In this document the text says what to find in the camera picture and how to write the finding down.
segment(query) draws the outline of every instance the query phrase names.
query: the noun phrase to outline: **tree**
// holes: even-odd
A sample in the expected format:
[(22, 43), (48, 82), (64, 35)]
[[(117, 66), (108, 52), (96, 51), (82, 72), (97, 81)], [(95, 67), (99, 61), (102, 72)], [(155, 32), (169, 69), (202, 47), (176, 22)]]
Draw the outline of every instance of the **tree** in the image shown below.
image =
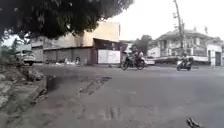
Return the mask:
[(152, 41), (152, 37), (149, 35), (143, 35), (141, 39), (137, 39), (133, 44), (133, 49), (136, 47), (142, 51), (144, 55), (147, 55), (149, 42)]
[(1, 0), (0, 36), (58, 38), (92, 31), (97, 22), (118, 15), (134, 0)]

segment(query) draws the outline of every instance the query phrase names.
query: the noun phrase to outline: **overcast sky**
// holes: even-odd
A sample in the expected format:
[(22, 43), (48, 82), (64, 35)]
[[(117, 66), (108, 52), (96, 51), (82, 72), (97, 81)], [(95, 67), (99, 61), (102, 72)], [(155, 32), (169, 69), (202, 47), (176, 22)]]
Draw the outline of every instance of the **overcast sky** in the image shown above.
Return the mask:
[[(177, 0), (180, 15), (186, 29), (205, 33), (205, 26), (211, 36), (224, 39), (224, 1), (223, 0)], [(136, 39), (143, 34), (153, 39), (174, 30), (177, 19), (173, 0), (136, 0), (125, 12), (109, 21), (120, 22), (121, 39)]]

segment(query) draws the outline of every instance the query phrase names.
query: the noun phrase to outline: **street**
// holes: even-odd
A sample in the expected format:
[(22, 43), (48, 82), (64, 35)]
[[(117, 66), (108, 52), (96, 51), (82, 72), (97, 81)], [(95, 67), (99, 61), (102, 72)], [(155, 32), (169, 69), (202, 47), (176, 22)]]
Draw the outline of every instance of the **street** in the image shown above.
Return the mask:
[[(27, 110), (16, 128), (188, 128), (188, 117), (206, 128), (223, 128), (223, 69), (37, 69), (60, 78), (58, 88)], [(83, 84), (104, 77), (93, 93), (77, 94)]]

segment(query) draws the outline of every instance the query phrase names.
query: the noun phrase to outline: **wheel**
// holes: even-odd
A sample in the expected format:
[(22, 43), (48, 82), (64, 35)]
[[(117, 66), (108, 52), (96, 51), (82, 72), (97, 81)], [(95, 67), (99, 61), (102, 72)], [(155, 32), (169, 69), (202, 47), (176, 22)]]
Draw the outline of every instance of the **wheel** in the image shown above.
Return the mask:
[(187, 68), (187, 70), (190, 71), (191, 70), (191, 67)]
[(128, 63), (127, 63), (127, 62), (123, 62), (123, 63), (121, 64), (121, 69), (122, 69), (122, 70), (127, 70), (127, 68), (128, 68)]
[(137, 64), (137, 69), (138, 70), (142, 70), (145, 67), (145, 62), (143, 60), (141, 60), (138, 64)]
[(33, 62), (28, 62), (29, 63), (29, 66), (32, 66), (33, 65)]
[(179, 66), (177, 67), (177, 71), (180, 71), (180, 67)]

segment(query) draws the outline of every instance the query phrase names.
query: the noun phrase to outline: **motorcycle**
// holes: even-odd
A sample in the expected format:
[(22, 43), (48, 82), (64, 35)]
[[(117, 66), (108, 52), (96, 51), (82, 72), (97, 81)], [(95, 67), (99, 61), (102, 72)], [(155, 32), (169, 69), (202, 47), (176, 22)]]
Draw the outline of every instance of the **motorcycle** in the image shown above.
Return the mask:
[(177, 71), (180, 71), (181, 69), (187, 69), (188, 71), (191, 70), (192, 62), (183, 60), (177, 61)]
[(121, 64), (121, 68), (126, 70), (128, 67), (134, 68), (136, 67), (138, 70), (143, 70), (145, 67), (145, 61), (142, 58), (134, 60), (130, 57), (126, 57), (125, 60)]

